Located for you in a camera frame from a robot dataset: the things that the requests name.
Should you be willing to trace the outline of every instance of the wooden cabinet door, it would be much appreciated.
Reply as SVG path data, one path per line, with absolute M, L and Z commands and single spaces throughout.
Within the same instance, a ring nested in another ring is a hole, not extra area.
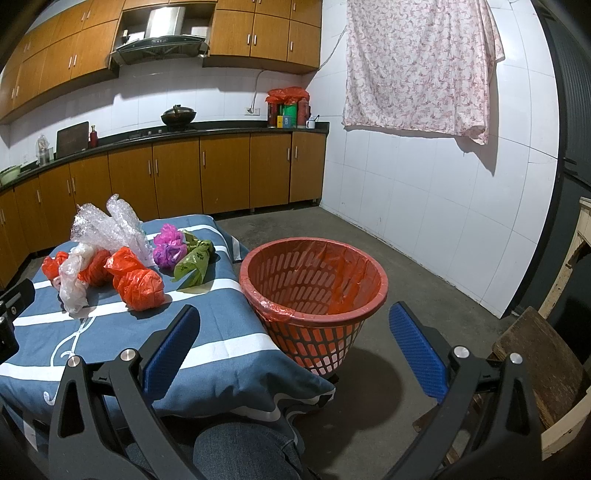
M 109 66 L 109 53 L 117 32 L 118 20 L 82 30 L 72 60 L 72 78 L 96 72 Z
M 54 247 L 43 209 L 39 178 L 34 177 L 14 187 L 22 232 L 30 252 Z
M 12 259 L 17 268 L 27 258 L 29 248 L 22 232 L 21 218 L 18 215 L 17 200 L 12 189 L 0 196 L 0 216 L 4 224 L 8 245 L 12 251 Z
M 254 12 L 256 0 L 217 0 L 216 9 Z
M 256 13 L 289 18 L 291 0 L 256 0 Z
M 320 28 L 322 0 L 291 0 L 291 19 Z
M 70 163 L 72 192 L 77 205 L 92 203 L 104 212 L 112 195 L 107 155 L 85 158 Z
M 160 218 L 203 213 L 199 140 L 154 144 L 152 157 Z
M 300 22 L 290 22 L 290 48 L 287 61 L 320 67 L 320 29 Z
M 248 12 L 217 9 L 213 16 L 209 53 L 248 57 L 251 54 L 254 17 Z
M 55 43 L 63 38 L 69 37 L 82 30 L 86 14 L 90 7 L 90 0 L 74 5 L 73 7 L 64 10 L 60 14 L 57 21 L 56 28 L 51 36 L 51 43 Z
M 118 20 L 123 9 L 123 2 L 124 0 L 92 0 L 88 12 L 86 12 L 82 29 Z
M 113 193 L 118 193 L 143 222 L 158 218 L 152 145 L 109 153 Z
M 289 33 L 289 20 L 255 14 L 252 27 L 251 57 L 285 61 Z
M 52 245 L 67 242 L 70 240 L 70 230 L 76 215 L 68 164 L 40 174 L 39 186 Z
M 289 202 L 290 161 L 290 134 L 251 134 L 251 208 Z
M 17 88 L 18 67 L 4 71 L 0 82 L 0 118 L 12 111 L 14 94 Z
M 326 135 L 293 132 L 290 202 L 322 197 Z
M 250 143 L 249 135 L 215 135 L 201 138 L 201 191 L 204 213 L 249 208 Z
M 32 57 L 35 53 L 39 53 L 51 44 L 51 37 L 56 30 L 59 19 L 60 14 L 57 14 L 31 30 L 29 33 L 29 42 L 25 46 L 24 60 Z
M 47 48 L 21 63 L 12 108 L 21 106 L 39 94 L 39 80 L 45 63 Z
M 41 74 L 39 93 L 70 80 L 77 41 L 78 34 L 72 35 L 54 43 L 47 49 L 46 66 L 43 67 Z

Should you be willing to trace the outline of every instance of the plastic container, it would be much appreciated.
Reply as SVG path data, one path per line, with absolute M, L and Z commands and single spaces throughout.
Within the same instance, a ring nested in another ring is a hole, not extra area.
M 309 237 L 250 252 L 240 285 L 275 344 L 300 366 L 327 376 L 388 294 L 388 277 L 368 254 Z

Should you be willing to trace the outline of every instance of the orange plastic bag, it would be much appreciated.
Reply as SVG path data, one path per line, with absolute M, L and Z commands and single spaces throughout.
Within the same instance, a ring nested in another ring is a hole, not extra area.
M 53 281 L 60 275 L 60 265 L 65 262 L 68 256 L 69 255 L 66 252 L 58 252 L 56 253 L 55 258 L 45 257 L 43 265 L 41 265 L 41 271 L 45 274 L 48 280 Z
M 92 287 L 102 287 L 112 281 L 113 275 L 105 269 L 105 263 L 110 256 L 108 250 L 99 250 L 90 265 L 78 274 L 78 278 Z
M 164 303 L 162 278 L 146 268 L 129 247 L 109 257 L 105 269 L 113 275 L 113 286 L 131 310 L 141 312 Z
M 276 88 L 267 92 L 269 95 L 265 100 L 267 103 L 279 103 L 282 105 L 293 105 L 302 98 L 310 101 L 310 94 L 302 87 Z

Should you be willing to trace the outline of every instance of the black countertop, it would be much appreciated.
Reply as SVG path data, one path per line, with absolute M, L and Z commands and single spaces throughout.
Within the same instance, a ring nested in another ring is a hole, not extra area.
M 216 122 L 194 122 L 185 129 L 172 129 L 166 125 L 157 125 L 156 127 L 143 128 L 141 130 L 131 130 L 117 135 L 111 135 L 105 138 L 99 138 L 99 146 L 89 148 L 67 157 L 59 158 L 48 165 L 32 168 L 22 171 L 21 174 L 12 182 L 2 185 L 0 193 L 11 189 L 26 179 L 39 175 L 47 170 L 58 167 L 65 163 L 82 158 L 92 157 L 101 153 L 113 150 L 122 150 L 124 148 L 136 147 L 146 143 L 162 142 L 166 140 L 178 140 L 181 138 L 205 137 L 208 135 L 231 135 L 231 134 L 282 134 L 291 132 L 306 133 L 329 133 L 328 122 L 316 122 L 317 128 L 270 128 L 266 120 L 223 120 Z

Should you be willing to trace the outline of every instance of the green plastic bag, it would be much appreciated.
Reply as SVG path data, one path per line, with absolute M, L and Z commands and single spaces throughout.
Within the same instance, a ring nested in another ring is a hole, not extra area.
M 183 233 L 189 253 L 174 267 L 173 281 L 179 281 L 189 272 L 193 272 L 182 285 L 183 288 L 190 288 L 203 283 L 209 257 L 216 249 L 211 240 L 200 240 L 188 232 L 183 231 Z

